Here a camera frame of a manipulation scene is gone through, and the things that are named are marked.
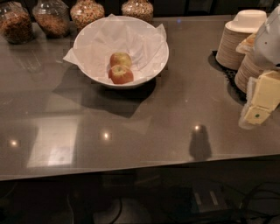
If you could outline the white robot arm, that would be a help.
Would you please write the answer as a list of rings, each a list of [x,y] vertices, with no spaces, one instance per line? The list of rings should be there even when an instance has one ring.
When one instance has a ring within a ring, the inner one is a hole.
[[[263,124],[280,104],[280,5],[259,28],[251,52],[262,73],[248,79],[247,102],[239,120],[246,130]]]

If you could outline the grey-white gripper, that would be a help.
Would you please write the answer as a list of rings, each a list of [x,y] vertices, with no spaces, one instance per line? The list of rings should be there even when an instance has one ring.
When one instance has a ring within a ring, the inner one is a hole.
[[[244,105],[239,126],[251,130],[262,125],[280,104],[280,73],[265,71],[257,79],[249,78],[247,102]]]

